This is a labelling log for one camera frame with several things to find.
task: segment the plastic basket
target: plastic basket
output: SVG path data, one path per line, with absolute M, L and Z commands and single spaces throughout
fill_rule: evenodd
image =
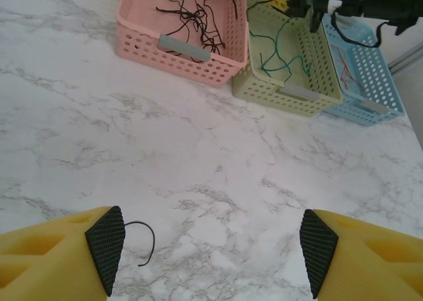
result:
M 257 1 L 247 0 L 249 6 Z M 249 11 L 250 30 L 255 34 L 275 37 L 288 18 L 274 10 L 269 4 L 260 4 Z M 282 109 L 303 116 L 313 116 L 323 109 L 342 102 L 342 93 L 330 50 L 322 27 L 317 33 L 309 32 L 309 17 L 293 19 L 280 34 L 279 52 L 286 61 L 301 54 L 311 76 L 303 72 L 301 62 L 291 65 L 293 76 L 287 69 L 271 73 L 268 77 L 262 71 L 260 53 L 263 58 L 274 51 L 273 43 L 263 38 L 249 38 L 249 61 L 232 80 L 233 95 L 260 105 Z M 266 67 L 277 68 L 282 64 L 272 60 Z
M 116 53 L 138 63 L 221 87 L 247 63 L 247 2 L 235 1 L 237 20 L 231 0 L 207 0 L 226 44 L 219 55 L 202 48 L 200 37 L 191 24 L 189 43 L 186 43 L 187 33 L 182 30 L 172 36 L 166 35 L 180 28 L 182 23 L 178 15 L 161 13 L 156 7 L 177 9 L 177 3 L 169 0 L 120 0 L 116 15 Z M 187 0 L 188 9 L 189 2 L 194 4 L 193 0 Z M 172 51 L 183 55 L 172 55 L 169 53 Z
M 374 32 L 365 23 L 340 16 L 337 16 L 337 23 L 345 36 L 352 40 L 369 45 L 376 42 Z M 346 65 L 356 80 L 347 83 L 348 90 L 341 84 L 344 103 L 325 111 L 365 126 L 403 116 L 403 103 L 381 50 L 346 43 L 332 27 L 328 15 L 323 17 L 323 26 L 329 43 L 345 52 Z M 337 75 L 341 77 L 344 65 L 339 59 L 344 53 L 333 47 L 330 50 Z

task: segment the white wall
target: white wall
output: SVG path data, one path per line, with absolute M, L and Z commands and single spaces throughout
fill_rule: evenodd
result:
M 360 20 L 370 25 L 374 31 L 379 24 L 385 22 L 385 20 L 367 18 L 360 18 Z M 386 25 L 382 28 L 381 49 L 388 64 L 423 41 L 423 18 L 420 18 L 415 26 L 409 28 L 400 36 L 395 36 L 396 29 L 394 26 Z
M 394 77 L 394 82 L 423 149 L 423 61 Z

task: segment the blue plastic basket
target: blue plastic basket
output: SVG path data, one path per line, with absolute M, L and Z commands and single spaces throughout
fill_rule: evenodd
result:
M 367 24 L 349 17 L 337 16 L 336 18 L 338 27 L 349 39 L 369 45 L 377 41 L 374 32 Z M 403 103 L 381 50 L 346 43 L 332 27 L 328 15 L 323 17 L 322 24 L 344 94 L 344 102 L 341 105 L 325 111 L 364 126 L 372 126 L 397 116 L 404 116 Z M 340 54 L 344 53 L 346 65 L 351 76 L 356 80 L 347 83 L 348 89 L 340 80 L 344 71 Z

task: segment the gray marble vein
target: gray marble vein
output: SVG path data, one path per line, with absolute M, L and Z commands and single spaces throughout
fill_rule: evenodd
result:
M 117 57 L 118 0 L 0 0 L 0 232 L 104 205 L 128 228 L 111 300 L 312 300 L 306 208 L 423 237 L 407 117 L 364 128 Z

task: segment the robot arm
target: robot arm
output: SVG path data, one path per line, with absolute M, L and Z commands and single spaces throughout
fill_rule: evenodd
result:
M 304 17 L 311 9 L 311 32 L 317 31 L 325 13 L 332 12 L 345 17 L 387 20 L 387 24 L 397 27 L 395 35 L 400 35 L 423 17 L 423 0 L 273 0 L 270 4 L 289 17 Z

